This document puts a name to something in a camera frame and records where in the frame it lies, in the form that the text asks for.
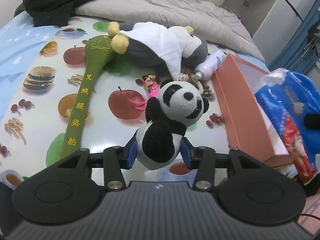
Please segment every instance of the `blue plastic package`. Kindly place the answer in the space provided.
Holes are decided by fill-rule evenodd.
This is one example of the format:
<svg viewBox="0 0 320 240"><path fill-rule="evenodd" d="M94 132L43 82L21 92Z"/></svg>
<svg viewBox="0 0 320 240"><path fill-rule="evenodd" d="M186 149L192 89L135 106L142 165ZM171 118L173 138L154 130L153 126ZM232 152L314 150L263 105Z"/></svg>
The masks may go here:
<svg viewBox="0 0 320 240"><path fill-rule="evenodd" d="M263 76L255 97L293 158L304 184L320 172L320 131L304 117L320 113L320 94L303 74L279 68Z"/></svg>

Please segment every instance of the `panda nose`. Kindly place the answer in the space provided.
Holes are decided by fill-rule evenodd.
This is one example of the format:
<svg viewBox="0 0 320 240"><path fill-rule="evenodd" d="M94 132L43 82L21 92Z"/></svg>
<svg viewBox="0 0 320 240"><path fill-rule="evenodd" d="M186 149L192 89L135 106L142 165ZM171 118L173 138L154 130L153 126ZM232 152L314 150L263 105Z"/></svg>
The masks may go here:
<svg viewBox="0 0 320 240"><path fill-rule="evenodd" d="M186 100L191 100L193 98L193 94L191 92L186 92L186 93L183 94L183 97Z"/></svg>

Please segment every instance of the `panda head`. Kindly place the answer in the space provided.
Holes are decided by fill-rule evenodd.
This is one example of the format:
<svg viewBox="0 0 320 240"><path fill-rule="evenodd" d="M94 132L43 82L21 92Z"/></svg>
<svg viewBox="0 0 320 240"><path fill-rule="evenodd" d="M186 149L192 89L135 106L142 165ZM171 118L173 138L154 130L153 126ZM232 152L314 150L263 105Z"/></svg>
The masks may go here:
<svg viewBox="0 0 320 240"><path fill-rule="evenodd" d="M195 124L209 108L208 100L188 82L165 80L160 88L157 99L162 111L186 127Z"/></svg>

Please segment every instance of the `gray blanket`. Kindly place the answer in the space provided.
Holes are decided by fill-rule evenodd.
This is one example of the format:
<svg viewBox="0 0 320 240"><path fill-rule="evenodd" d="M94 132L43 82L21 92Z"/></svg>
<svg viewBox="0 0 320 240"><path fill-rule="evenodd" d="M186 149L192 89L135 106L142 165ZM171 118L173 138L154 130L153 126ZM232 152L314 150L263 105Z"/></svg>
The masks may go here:
<svg viewBox="0 0 320 240"><path fill-rule="evenodd" d="M96 0L76 13L120 22L154 22L166 27L191 26L207 41L264 58L238 17L207 0Z"/></svg>

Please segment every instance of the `hamburger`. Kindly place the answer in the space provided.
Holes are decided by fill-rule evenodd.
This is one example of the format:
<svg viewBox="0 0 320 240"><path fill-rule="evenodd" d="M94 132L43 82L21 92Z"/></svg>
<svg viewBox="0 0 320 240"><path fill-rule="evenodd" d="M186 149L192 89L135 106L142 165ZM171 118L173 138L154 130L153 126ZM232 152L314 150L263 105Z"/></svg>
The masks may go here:
<svg viewBox="0 0 320 240"><path fill-rule="evenodd" d="M47 89L53 82L57 71L54 68L39 66L30 70L23 86L31 90Z"/></svg>

